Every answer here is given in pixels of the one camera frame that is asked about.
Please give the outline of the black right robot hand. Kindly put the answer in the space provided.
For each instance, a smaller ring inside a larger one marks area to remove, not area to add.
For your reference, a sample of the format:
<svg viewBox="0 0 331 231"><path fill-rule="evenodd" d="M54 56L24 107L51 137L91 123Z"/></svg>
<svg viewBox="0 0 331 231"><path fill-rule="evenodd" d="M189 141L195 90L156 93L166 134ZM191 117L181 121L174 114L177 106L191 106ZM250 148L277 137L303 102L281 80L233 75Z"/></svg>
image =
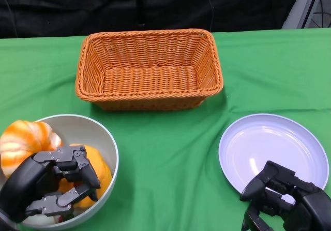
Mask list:
<svg viewBox="0 0 331 231"><path fill-rule="evenodd" d="M261 212L281 217L284 230L330 230L330 197L325 191L272 161L247 184L240 200L249 202L242 230L272 230Z"/></svg>

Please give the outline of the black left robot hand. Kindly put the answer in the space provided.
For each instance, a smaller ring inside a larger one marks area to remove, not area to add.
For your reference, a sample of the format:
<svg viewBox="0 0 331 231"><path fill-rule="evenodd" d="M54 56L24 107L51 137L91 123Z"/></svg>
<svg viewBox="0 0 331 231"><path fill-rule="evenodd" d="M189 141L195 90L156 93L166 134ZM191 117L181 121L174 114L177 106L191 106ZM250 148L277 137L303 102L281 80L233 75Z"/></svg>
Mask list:
<svg viewBox="0 0 331 231"><path fill-rule="evenodd" d="M1 188L2 220L21 223L36 214L71 214L74 204L85 197L98 201L100 187L85 146L34 153Z"/></svg>

